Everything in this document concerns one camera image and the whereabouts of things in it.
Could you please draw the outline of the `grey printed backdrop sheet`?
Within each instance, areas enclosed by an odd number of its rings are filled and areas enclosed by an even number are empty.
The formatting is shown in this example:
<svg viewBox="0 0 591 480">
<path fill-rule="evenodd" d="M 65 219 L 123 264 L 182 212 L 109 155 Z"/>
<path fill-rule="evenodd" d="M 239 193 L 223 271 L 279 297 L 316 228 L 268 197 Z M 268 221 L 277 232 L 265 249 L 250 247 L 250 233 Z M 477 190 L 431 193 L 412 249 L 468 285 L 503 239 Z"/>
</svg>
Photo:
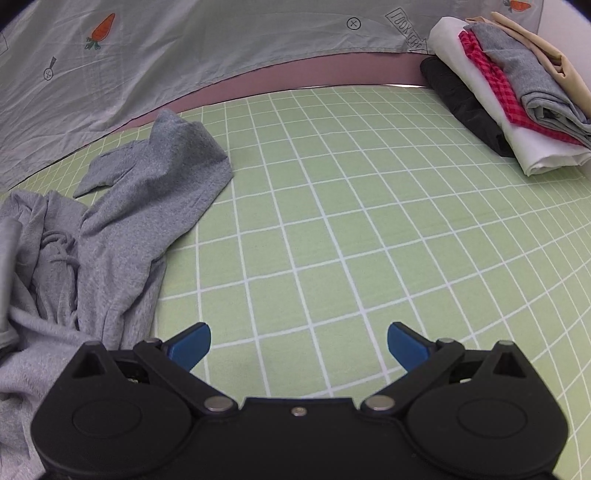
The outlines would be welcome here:
<svg viewBox="0 0 591 480">
<path fill-rule="evenodd" d="M 424 53 L 443 17 L 539 1 L 34 1 L 1 21 L 1 187 L 193 91 L 344 53 Z"/>
</svg>

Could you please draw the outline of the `green grid cutting mat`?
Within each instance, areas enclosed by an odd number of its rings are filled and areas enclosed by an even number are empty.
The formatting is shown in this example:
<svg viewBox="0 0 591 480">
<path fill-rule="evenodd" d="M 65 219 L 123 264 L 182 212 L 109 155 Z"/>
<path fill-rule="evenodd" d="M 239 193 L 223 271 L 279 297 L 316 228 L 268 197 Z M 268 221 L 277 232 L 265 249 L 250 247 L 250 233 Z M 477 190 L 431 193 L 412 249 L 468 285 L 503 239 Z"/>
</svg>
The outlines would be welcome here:
<svg viewBox="0 0 591 480">
<path fill-rule="evenodd" d="M 361 401 L 401 377 L 401 321 L 466 347 L 516 342 L 590 475 L 590 183 L 527 176 L 427 89 L 285 91 L 188 110 L 231 183 L 167 251 L 153 332 L 196 321 L 194 374 L 247 397 Z"/>
</svg>

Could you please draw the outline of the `folded grey garment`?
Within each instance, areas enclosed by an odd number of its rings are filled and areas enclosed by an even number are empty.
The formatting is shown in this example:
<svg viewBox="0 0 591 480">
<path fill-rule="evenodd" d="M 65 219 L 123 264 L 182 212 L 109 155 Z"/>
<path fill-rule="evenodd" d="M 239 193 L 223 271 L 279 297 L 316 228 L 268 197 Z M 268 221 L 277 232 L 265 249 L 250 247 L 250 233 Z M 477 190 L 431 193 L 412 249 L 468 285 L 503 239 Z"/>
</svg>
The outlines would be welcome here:
<svg viewBox="0 0 591 480">
<path fill-rule="evenodd" d="M 464 30 L 475 33 L 484 53 L 505 73 L 530 119 L 590 146 L 590 117 L 570 100 L 531 50 L 492 25 L 470 23 Z"/>
</svg>

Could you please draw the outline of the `folded beige garment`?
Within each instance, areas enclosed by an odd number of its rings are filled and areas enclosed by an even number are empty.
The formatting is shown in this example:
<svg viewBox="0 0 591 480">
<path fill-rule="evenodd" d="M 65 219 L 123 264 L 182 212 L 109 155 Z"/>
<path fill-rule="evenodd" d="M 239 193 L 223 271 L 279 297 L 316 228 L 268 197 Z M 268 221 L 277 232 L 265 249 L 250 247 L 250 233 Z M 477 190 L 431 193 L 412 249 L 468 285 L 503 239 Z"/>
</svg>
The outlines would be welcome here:
<svg viewBox="0 0 591 480">
<path fill-rule="evenodd" d="M 531 50 L 539 63 L 566 92 L 570 100 L 587 117 L 591 114 L 591 93 L 568 57 L 558 48 L 537 34 L 525 29 L 499 12 L 492 12 L 491 19 L 482 16 L 467 18 L 468 23 L 483 23 L 495 26 Z"/>
</svg>

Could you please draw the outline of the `grey zip hoodie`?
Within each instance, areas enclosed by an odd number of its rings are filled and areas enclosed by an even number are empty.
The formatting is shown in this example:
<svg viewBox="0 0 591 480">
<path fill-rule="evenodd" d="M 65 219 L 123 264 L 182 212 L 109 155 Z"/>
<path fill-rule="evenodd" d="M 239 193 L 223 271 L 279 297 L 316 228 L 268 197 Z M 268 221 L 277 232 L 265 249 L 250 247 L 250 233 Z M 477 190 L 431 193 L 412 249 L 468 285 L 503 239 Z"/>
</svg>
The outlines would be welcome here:
<svg viewBox="0 0 591 480">
<path fill-rule="evenodd" d="M 78 348 L 128 349 L 151 329 L 167 249 L 228 185 L 228 156 L 199 122 L 164 110 L 150 136 L 89 165 L 71 197 L 15 190 L 1 206 L 1 475 L 44 469 L 30 424 Z"/>
</svg>

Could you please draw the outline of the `folded white garment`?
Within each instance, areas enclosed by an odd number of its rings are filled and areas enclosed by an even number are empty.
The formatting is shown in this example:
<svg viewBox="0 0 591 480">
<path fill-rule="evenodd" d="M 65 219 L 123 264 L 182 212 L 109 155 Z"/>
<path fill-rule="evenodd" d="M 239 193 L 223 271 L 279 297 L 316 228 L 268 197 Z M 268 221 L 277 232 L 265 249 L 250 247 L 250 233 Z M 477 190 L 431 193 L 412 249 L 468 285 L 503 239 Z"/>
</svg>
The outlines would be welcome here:
<svg viewBox="0 0 591 480">
<path fill-rule="evenodd" d="M 501 128 L 524 174 L 530 177 L 589 162 L 588 148 L 552 139 L 509 121 L 485 76 L 464 51 L 459 35 L 465 25 L 465 21 L 455 17 L 441 18 L 430 32 L 428 46 L 460 77 Z"/>
</svg>

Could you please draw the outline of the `folded red plaid garment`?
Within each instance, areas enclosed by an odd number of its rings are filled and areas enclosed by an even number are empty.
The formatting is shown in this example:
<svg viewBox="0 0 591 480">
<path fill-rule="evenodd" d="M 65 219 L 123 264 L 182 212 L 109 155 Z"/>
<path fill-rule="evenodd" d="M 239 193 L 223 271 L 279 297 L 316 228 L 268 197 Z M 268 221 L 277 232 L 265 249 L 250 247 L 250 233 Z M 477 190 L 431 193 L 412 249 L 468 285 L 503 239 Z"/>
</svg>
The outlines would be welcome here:
<svg viewBox="0 0 591 480">
<path fill-rule="evenodd" d="M 578 139 L 568 133 L 546 128 L 529 118 L 505 73 L 484 53 L 474 32 L 462 30 L 459 34 L 459 40 L 466 56 L 485 77 L 511 124 L 533 130 L 555 140 L 582 146 Z"/>
</svg>

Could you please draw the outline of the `folded black garment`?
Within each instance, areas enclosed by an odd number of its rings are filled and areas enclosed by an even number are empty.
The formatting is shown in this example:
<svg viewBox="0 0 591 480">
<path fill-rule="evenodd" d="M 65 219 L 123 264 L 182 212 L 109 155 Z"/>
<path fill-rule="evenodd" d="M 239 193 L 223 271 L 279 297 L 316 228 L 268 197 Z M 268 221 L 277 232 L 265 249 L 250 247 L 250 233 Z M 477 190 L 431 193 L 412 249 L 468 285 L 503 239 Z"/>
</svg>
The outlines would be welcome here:
<svg viewBox="0 0 591 480">
<path fill-rule="evenodd" d="M 421 62 L 420 70 L 428 86 L 463 126 L 498 155 L 515 157 L 502 129 L 451 68 L 432 56 Z"/>
</svg>

